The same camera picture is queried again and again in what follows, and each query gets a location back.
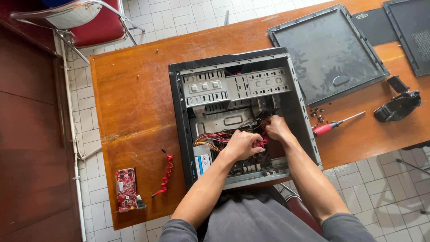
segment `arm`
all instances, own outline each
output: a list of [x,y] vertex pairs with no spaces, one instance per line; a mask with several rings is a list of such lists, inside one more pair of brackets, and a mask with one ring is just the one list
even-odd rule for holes
[[185,220],[197,230],[212,212],[233,164],[265,150],[261,147],[252,148],[255,140],[263,138],[257,133],[236,130],[225,149],[179,203],[172,219]]
[[282,143],[294,184],[316,221],[321,225],[336,213],[350,213],[334,186],[300,146],[284,118],[274,115],[263,125],[270,138]]

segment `wooden table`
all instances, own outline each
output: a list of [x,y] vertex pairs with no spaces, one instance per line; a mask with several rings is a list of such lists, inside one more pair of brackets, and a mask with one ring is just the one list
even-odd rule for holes
[[[354,14],[379,8],[382,1],[332,1],[92,56],[91,73],[114,229],[172,214],[185,195],[169,64],[270,48],[273,45],[266,32],[270,27],[337,3]],[[375,50],[392,75],[399,75],[411,90],[421,92],[423,105],[402,121],[379,123],[373,111],[397,95],[386,81],[336,99],[331,105],[321,105],[329,120],[366,111],[364,116],[316,139],[325,169],[430,139],[430,75],[415,77],[398,42],[376,46]],[[160,189],[166,171],[166,156],[161,148],[174,155],[175,166],[169,190],[151,199]],[[115,172],[131,167],[136,167],[138,193],[147,210],[115,213]]]

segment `open computer tower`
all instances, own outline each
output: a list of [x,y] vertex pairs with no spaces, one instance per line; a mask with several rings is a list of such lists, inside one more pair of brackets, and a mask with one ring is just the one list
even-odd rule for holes
[[[285,47],[223,55],[169,65],[170,85],[187,190],[206,171],[225,143],[194,145],[202,134],[248,130],[262,134],[261,120],[285,118],[305,152],[322,169],[300,87]],[[236,162],[224,189],[289,176],[279,142]]]

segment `forearm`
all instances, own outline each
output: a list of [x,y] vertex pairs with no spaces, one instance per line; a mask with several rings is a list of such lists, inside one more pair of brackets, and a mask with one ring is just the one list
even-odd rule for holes
[[295,138],[284,143],[284,150],[298,193],[319,224],[335,213],[349,213],[334,186]]
[[218,201],[233,163],[231,158],[221,152],[187,192],[173,213],[172,219],[183,219],[197,230]]

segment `person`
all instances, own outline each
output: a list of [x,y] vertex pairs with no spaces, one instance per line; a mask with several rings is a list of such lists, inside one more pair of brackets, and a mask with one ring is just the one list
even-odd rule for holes
[[274,115],[263,121],[263,126],[270,138],[281,142],[298,193],[321,226],[323,236],[267,192],[269,189],[222,192],[228,172],[236,161],[264,151],[261,147],[252,148],[253,141],[263,140],[259,134],[236,130],[227,146],[179,203],[171,220],[162,228],[159,241],[375,242],[302,149],[284,119]]

